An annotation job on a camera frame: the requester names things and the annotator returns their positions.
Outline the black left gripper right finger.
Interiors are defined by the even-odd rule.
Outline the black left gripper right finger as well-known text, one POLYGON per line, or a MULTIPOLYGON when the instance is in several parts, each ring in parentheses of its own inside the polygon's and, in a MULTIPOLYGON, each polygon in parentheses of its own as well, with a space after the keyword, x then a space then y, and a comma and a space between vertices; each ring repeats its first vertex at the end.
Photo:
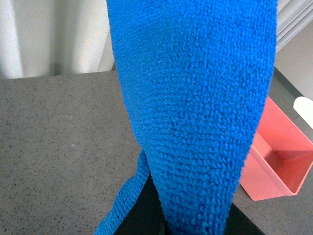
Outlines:
POLYGON ((224 235, 265 235, 265 233, 232 203, 224 235))

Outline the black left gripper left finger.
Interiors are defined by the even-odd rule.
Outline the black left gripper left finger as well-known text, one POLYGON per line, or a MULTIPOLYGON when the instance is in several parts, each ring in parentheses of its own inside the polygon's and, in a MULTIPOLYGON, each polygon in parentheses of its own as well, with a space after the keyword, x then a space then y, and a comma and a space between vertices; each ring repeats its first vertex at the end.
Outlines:
POLYGON ((130 212, 115 231, 116 235, 167 235, 165 221, 156 187, 148 177, 130 212))

